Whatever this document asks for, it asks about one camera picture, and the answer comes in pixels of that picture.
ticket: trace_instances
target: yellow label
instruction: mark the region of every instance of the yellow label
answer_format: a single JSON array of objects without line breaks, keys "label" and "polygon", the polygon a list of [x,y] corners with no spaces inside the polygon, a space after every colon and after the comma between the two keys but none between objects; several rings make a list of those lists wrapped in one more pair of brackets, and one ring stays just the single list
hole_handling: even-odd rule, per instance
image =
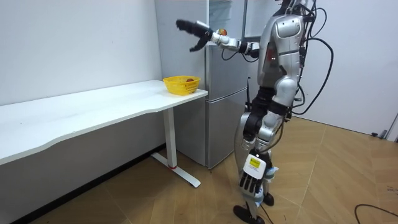
[{"label": "yellow label", "polygon": [[255,168],[258,168],[258,167],[260,167],[260,161],[251,158],[250,165],[254,166]]}]

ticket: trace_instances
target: plastic basket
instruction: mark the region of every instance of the plastic basket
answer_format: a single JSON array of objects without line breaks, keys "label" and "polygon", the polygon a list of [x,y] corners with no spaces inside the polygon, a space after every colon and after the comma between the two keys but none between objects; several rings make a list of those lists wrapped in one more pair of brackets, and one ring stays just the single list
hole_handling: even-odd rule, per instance
[{"label": "plastic basket", "polygon": [[200,78],[181,75],[176,77],[168,77],[163,79],[169,92],[177,95],[188,95],[197,90]]}]

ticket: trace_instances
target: wooden floor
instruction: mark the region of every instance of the wooden floor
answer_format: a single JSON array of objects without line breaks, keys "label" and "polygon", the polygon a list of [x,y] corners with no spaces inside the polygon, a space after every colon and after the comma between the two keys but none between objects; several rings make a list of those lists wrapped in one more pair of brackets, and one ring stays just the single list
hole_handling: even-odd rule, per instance
[{"label": "wooden floor", "polygon": [[[398,144],[295,118],[273,149],[279,167],[265,206],[275,224],[356,223],[359,203],[398,213]],[[34,221],[47,223],[242,223],[244,204],[233,154],[209,171],[179,154],[178,165],[201,181],[194,189],[152,158]],[[267,221],[263,211],[260,215]],[[398,218],[360,208],[362,223],[398,224]]]}]

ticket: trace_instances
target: baseboard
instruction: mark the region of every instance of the baseboard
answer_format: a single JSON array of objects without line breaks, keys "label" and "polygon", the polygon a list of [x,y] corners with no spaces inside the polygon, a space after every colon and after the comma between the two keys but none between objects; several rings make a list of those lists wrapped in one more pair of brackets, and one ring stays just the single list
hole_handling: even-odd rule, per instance
[{"label": "baseboard", "polygon": [[71,192],[65,194],[64,196],[61,196],[60,198],[55,199],[54,201],[44,205],[43,207],[40,207],[33,212],[30,212],[29,214],[23,216],[22,218],[12,222],[11,224],[26,224],[34,221],[35,219],[45,215],[46,213],[58,208],[59,206],[63,205],[64,203],[69,202],[70,200],[74,199],[75,197],[81,195],[82,193],[92,189],[93,187],[98,186],[99,184],[102,184],[103,182],[109,180],[110,178],[114,177],[115,175],[120,174],[121,172],[125,171],[126,169],[136,165],[137,163],[143,161],[144,159],[150,157],[151,154],[155,152],[159,152],[162,149],[166,148],[166,143],[156,147],[155,149],[119,166],[118,168],[109,171],[108,173],[102,175],[101,177],[98,177],[87,184],[72,190]]}]

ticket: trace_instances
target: freezer door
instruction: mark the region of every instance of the freezer door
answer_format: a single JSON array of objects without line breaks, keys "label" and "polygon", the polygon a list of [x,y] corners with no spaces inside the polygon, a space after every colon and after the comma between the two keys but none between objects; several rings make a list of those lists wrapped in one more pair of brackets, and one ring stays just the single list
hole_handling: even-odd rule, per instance
[{"label": "freezer door", "polygon": [[235,130],[244,113],[246,89],[218,101],[208,102],[207,160],[213,168],[234,150]]},{"label": "freezer door", "polygon": [[[209,91],[208,100],[236,93],[246,88],[248,82],[248,65],[241,54],[236,54],[231,60],[221,58],[222,50],[218,46],[208,46],[210,51],[210,69],[206,72],[206,89]],[[230,57],[233,52],[225,50],[224,57]]]}]

